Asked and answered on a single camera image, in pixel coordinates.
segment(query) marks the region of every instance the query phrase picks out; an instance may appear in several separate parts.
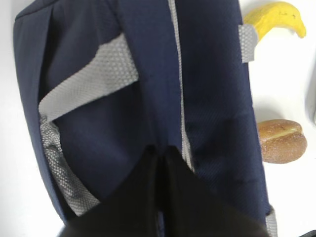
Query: white surface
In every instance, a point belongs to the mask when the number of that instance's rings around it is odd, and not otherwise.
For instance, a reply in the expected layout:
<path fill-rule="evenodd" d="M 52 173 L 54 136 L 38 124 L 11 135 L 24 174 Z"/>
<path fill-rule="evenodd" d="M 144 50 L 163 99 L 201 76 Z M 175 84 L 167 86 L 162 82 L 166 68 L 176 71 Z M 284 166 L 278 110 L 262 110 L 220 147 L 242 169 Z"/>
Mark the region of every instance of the white surface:
<path fill-rule="evenodd" d="M 240 0 L 245 14 L 267 1 Z M 300 9 L 307 36 L 273 29 L 258 44 L 249 64 L 258 121 L 299 122 L 308 141 L 305 155 L 290 164 L 265 164 L 268 194 L 276 210 L 279 237 L 298 237 L 316 229 L 316 0 L 288 0 Z"/>
<path fill-rule="evenodd" d="M 0 9 L 0 236 L 55 237 L 63 226 L 39 175 L 18 93 L 12 55 L 14 15 L 32 0 L 2 0 Z M 243 13 L 262 0 L 240 0 Z M 279 237 L 316 229 L 316 0 L 289 0 L 302 13 L 307 37 L 273 29 L 257 46 L 250 63 L 258 121 L 299 122 L 309 146 L 290 164 L 265 164 L 268 193 L 276 209 Z"/>
<path fill-rule="evenodd" d="M 56 237 L 63 226 L 40 177 L 15 75 L 13 14 L 29 2 L 1 0 L 0 8 L 1 237 Z"/>

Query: navy blue backpack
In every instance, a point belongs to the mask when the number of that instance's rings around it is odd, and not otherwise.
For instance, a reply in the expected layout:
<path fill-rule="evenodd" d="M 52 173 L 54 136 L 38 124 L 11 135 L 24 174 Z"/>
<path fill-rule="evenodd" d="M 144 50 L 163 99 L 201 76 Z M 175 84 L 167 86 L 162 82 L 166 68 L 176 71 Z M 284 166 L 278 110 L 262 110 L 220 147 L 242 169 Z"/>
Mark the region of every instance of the navy blue backpack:
<path fill-rule="evenodd" d="M 36 0 L 16 17 L 64 236 L 277 236 L 240 25 L 238 0 Z"/>

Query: bread roll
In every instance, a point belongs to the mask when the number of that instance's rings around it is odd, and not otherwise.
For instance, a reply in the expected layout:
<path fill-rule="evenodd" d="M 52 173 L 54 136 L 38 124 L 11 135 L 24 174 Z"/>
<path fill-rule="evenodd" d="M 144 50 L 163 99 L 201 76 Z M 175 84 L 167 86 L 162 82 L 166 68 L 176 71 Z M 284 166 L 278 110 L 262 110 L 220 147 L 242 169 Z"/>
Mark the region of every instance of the bread roll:
<path fill-rule="evenodd" d="M 275 119 L 258 123 L 257 127 L 263 161 L 285 164 L 304 154 L 307 141 L 297 122 Z"/>

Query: toy banana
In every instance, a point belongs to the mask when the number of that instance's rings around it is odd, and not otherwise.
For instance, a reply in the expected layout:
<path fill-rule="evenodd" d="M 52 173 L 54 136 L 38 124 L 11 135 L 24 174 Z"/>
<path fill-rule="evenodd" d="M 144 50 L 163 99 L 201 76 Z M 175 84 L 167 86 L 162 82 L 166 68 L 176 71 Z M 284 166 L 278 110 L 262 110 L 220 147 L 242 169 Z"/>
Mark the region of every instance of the toy banana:
<path fill-rule="evenodd" d="M 300 38 L 306 36 L 306 28 L 300 11 L 287 2 L 279 1 L 263 5 L 244 17 L 239 26 L 243 62 L 254 60 L 257 43 L 274 27 L 294 30 Z"/>

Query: gray mesh fabric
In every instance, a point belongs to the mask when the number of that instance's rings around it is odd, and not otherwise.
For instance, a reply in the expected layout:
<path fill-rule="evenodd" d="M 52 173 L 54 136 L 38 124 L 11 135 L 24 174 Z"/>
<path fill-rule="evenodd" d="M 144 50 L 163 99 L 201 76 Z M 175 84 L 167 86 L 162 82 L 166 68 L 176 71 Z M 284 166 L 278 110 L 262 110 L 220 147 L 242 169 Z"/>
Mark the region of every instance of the gray mesh fabric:
<path fill-rule="evenodd" d="M 39 104 L 39 113 L 54 119 L 109 95 L 138 80 L 124 34 L 98 49 L 93 60 L 51 92 Z"/>
<path fill-rule="evenodd" d="M 46 117 L 42 117 L 40 131 L 50 171 L 69 207 L 77 216 L 80 216 L 97 205 L 99 201 L 85 188 L 68 166 L 62 153 L 58 128 L 52 122 L 48 122 Z"/>
<path fill-rule="evenodd" d="M 180 34 L 178 28 L 178 18 L 175 0 L 168 0 L 169 9 L 171 13 L 171 20 L 174 28 L 174 33 L 176 37 L 178 59 L 179 59 L 179 81 L 181 89 L 181 139 L 182 139 L 182 157 L 188 164 L 190 169 L 194 169 L 192 164 L 192 154 L 191 145 L 185 129 L 185 118 L 184 118 L 184 99 L 183 99 L 183 83 L 182 83 L 182 61 L 181 61 L 181 45 L 180 45 Z"/>
<path fill-rule="evenodd" d="M 99 203 L 71 171 L 63 156 L 53 120 L 138 80 L 123 34 L 100 46 L 92 61 L 51 92 L 39 104 L 40 131 L 48 165 L 66 202 L 78 216 Z"/>
<path fill-rule="evenodd" d="M 256 29 L 250 24 L 239 26 L 239 40 L 241 47 L 242 63 L 248 63 L 255 59 L 255 47 L 258 43 Z"/>
<path fill-rule="evenodd" d="M 270 237 L 277 237 L 277 219 L 276 213 L 273 207 L 271 206 L 271 212 L 266 216 L 267 231 Z"/>

